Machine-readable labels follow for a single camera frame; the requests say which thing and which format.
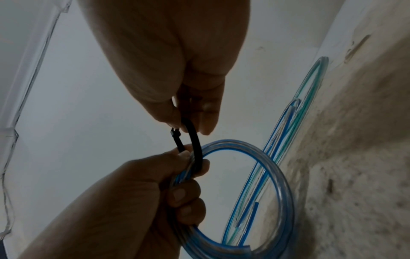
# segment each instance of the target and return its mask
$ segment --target person's left hand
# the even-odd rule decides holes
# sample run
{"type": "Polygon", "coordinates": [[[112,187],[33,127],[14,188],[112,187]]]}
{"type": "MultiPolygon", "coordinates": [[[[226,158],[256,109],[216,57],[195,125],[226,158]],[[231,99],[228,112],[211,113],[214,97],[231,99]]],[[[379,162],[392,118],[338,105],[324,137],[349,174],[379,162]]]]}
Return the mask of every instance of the person's left hand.
{"type": "MultiPolygon", "coordinates": [[[[20,259],[177,259],[181,245],[168,222],[169,208],[181,224],[205,217],[195,180],[168,189],[169,179],[189,162],[189,151],[175,149],[125,163],[67,207],[20,259]]],[[[196,176],[208,170],[204,160],[196,176]]]]}

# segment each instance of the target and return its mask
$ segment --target transparent hose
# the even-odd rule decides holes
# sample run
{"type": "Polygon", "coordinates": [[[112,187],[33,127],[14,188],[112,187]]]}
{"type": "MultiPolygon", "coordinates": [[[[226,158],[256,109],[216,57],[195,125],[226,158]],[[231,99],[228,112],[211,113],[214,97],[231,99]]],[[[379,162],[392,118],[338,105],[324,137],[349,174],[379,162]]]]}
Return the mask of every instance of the transparent hose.
{"type": "MultiPolygon", "coordinates": [[[[313,65],[293,100],[284,110],[263,150],[238,140],[220,140],[202,147],[203,157],[220,150],[233,150],[251,156],[256,160],[256,164],[235,204],[221,244],[206,237],[197,227],[180,225],[170,213],[170,222],[177,237],[193,258],[279,258],[284,253],[292,235],[295,215],[292,193],[278,164],[291,145],[320,87],[327,66],[327,57],[319,58],[313,65]],[[269,179],[276,189],[278,219],[275,230],[268,239],[259,248],[251,251],[244,242],[252,227],[259,206],[258,200],[269,179]]],[[[171,186],[190,179],[194,162],[192,156],[188,169],[175,177],[171,186]]]]}

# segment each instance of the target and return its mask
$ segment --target black zip tie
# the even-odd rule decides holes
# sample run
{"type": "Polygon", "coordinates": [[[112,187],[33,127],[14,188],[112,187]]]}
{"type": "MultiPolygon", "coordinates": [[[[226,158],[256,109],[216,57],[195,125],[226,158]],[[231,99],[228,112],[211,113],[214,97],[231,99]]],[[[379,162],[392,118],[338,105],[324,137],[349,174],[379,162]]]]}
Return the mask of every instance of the black zip tie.
{"type": "MultiPolygon", "coordinates": [[[[198,134],[196,133],[195,126],[192,124],[192,122],[186,118],[182,118],[181,122],[187,128],[189,137],[191,138],[193,155],[195,158],[195,163],[192,167],[192,170],[196,173],[202,169],[202,147],[199,143],[198,134]]],[[[171,129],[171,136],[172,138],[174,138],[175,144],[178,147],[178,151],[180,153],[185,151],[185,147],[182,144],[181,139],[179,138],[181,136],[181,132],[179,131],[179,129],[171,129]]]]}

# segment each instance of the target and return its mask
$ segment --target hand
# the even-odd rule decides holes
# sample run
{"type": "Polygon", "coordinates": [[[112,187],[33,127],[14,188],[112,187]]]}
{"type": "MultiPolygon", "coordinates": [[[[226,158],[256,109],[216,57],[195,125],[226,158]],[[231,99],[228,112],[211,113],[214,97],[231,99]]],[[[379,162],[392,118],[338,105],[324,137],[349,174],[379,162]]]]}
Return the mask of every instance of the hand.
{"type": "MultiPolygon", "coordinates": [[[[195,180],[164,188],[189,161],[189,151],[173,150],[125,163],[67,207],[20,259],[177,259],[181,245],[167,208],[181,224],[199,224],[205,217],[195,180]]],[[[204,160],[196,176],[208,170],[204,160]]]]}
{"type": "Polygon", "coordinates": [[[246,35],[249,0],[79,3],[117,75],[156,120],[179,128],[184,116],[198,132],[213,131],[225,76],[246,35]]]}

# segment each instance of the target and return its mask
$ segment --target person's right hand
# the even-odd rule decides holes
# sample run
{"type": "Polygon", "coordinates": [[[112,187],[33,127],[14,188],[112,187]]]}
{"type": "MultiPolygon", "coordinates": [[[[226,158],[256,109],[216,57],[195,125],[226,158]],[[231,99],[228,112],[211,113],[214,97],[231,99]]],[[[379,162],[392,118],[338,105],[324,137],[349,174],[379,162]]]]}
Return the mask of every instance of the person's right hand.
{"type": "Polygon", "coordinates": [[[117,75],[156,120],[179,128],[183,116],[198,132],[213,131],[225,76],[246,35],[249,0],[79,3],[117,75]]]}

